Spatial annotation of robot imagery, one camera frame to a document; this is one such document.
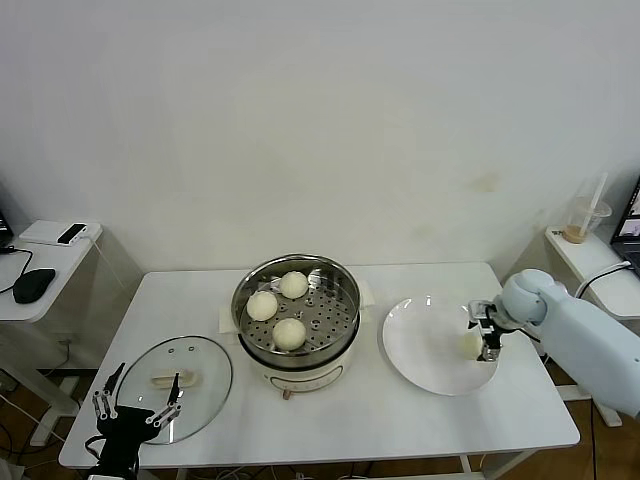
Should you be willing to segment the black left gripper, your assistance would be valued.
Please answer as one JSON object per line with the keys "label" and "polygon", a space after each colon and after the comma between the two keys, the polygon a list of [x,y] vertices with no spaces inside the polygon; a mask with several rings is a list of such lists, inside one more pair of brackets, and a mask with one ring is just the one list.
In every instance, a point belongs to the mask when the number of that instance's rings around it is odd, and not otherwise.
{"label": "black left gripper", "polygon": [[165,428],[181,411],[178,372],[173,377],[166,406],[160,412],[116,406],[114,392],[123,370],[124,364],[121,363],[102,389],[96,390],[92,396],[97,429],[105,439],[98,464],[107,469],[133,469],[139,460],[141,444],[153,439],[156,428]]}

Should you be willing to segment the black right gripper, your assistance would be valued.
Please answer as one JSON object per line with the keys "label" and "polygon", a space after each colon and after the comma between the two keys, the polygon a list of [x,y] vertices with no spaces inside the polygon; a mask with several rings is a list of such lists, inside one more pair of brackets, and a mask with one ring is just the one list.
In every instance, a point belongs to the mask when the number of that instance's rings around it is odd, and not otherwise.
{"label": "black right gripper", "polygon": [[480,354],[480,360],[483,362],[496,362],[501,352],[501,330],[495,322],[489,318],[479,321],[470,320],[467,325],[468,330],[472,330],[479,326],[483,339],[483,347]]}

